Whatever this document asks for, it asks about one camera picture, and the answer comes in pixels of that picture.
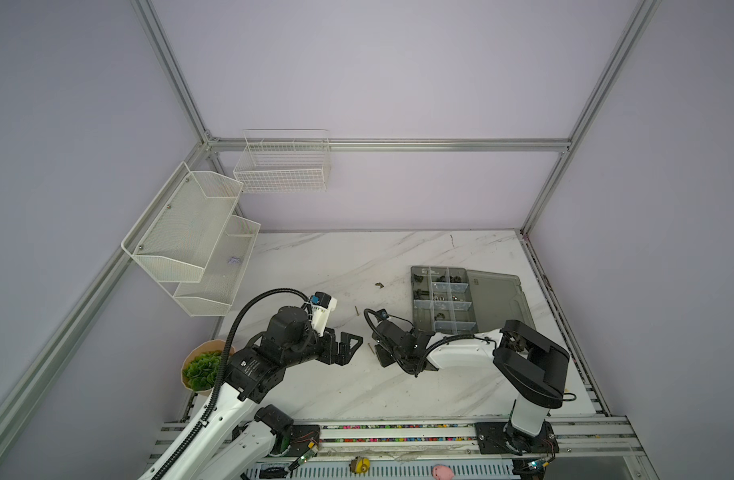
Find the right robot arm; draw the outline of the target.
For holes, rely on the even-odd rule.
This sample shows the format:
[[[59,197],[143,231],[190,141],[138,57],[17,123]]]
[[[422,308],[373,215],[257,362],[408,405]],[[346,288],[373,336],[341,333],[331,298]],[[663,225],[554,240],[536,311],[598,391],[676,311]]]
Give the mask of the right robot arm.
[[[376,321],[373,314],[364,311],[381,366],[397,365],[414,377],[426,371],[495,368],[517,392],[508,420],[496,431],[496,449],[515,455],[557,451],[547,418],[567,401],[570,354],[564,347],[518,320],[485,333],[444,336],[404,330],[383,310],[376,312]]]

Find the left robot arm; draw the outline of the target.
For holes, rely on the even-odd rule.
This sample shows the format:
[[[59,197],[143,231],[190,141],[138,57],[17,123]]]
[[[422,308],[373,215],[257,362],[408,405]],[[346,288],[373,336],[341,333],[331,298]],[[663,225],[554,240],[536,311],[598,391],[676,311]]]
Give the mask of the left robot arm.
[[[293,419],[263,403],[286,371],[309,361],[345,366],[352,360],[363,339],[328,327],[336,299],[287,292],[301,305],[280,308],[243,349],[222,351],[208,400],[143,478],[240,478],[290,438]]]

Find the grey plastic organizer box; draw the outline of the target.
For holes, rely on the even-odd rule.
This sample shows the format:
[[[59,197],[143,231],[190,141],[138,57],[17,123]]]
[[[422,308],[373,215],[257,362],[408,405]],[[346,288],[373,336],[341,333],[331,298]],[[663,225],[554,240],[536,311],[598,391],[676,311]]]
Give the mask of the grey plastic organizer box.
[[[410,269],[413,323],[425,332],[484,333],[508,320],[535,326],[521,279],[459,267]]]

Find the yellow small object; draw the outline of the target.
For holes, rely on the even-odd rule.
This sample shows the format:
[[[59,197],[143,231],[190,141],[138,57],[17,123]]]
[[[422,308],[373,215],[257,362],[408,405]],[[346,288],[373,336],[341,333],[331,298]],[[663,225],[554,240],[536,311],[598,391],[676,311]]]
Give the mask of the yellow small object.
[[[352,474],[366,474],[371,467],[371,462],[365,457],[356,457],[349,463],[349,470]]]

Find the lower white mesh shelf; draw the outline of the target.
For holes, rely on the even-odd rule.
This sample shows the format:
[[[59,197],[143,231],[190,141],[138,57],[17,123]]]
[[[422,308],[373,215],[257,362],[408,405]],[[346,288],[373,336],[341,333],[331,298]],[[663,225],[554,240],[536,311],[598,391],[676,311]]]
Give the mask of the lower white mesh shelf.
[[[191,317],[226,316],[238,294],[261,225],[232,215],[199,283],[181,283],[174,300]]]

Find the white mesh shelf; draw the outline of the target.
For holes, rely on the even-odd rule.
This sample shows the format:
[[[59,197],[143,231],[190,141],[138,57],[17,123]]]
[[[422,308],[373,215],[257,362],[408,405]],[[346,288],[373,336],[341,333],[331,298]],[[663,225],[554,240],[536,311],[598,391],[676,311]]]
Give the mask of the white mesh shelf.
[[[181,164],[176,182],[161,206],[143,215],[121,243],[121,249],[158,283],[198,283],[243,184],[213,171],[194,171]]]
[[[232,215],[199,283],[181,283],[174,300],[191,317],[226,316],[238,294],[261,225]]]

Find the pink small object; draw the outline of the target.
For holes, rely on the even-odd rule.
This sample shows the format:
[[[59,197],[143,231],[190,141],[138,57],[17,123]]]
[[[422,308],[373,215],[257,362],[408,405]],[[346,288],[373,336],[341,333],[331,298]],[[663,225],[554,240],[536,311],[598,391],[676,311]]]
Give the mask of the pink small object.
[[[432,468],[432,477],[434,480],[453,480],[455,474],[453,470],[446,465],[435,465]]]

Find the potted green plant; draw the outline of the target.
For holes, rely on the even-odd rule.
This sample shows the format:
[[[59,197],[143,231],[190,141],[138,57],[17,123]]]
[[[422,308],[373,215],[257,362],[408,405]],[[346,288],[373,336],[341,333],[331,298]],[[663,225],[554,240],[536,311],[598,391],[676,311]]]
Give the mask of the potted green plant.
[[[185,388],[199,395],[209,395],[217,380],[219,361],[226,346],[222,339],[196,347],[184,360],[181,381]]]

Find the upper white mesh shelf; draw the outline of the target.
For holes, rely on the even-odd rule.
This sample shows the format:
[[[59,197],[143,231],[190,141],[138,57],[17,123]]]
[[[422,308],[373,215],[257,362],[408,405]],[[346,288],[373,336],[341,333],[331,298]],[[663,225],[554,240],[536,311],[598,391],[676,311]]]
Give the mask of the upper white mesh shelf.
[[[161,206],[143,215],[121,243],[121,249],[158,283],[198,283],[243,184],[213,171],[194,171],[181,164],[176,182]]]

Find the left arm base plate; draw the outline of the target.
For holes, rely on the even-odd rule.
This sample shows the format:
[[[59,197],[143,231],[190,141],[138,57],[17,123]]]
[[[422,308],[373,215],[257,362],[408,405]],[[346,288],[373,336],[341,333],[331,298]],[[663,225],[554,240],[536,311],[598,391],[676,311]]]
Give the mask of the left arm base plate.
[[[309,444],[318,444],[321,427],[314,424],[293,425],[279,435],[269,454],[270,457],[299,457],[309,450]]]

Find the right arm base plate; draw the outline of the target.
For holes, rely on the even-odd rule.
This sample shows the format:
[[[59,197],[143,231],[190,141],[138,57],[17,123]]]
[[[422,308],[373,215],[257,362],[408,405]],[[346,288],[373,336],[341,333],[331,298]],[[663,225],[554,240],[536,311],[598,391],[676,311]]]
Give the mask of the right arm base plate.
[[[546,421],[536,436],[517,430],[509,422],[479,422],[474,428],[481,454],[553,455],[559,450],[553,428]]]

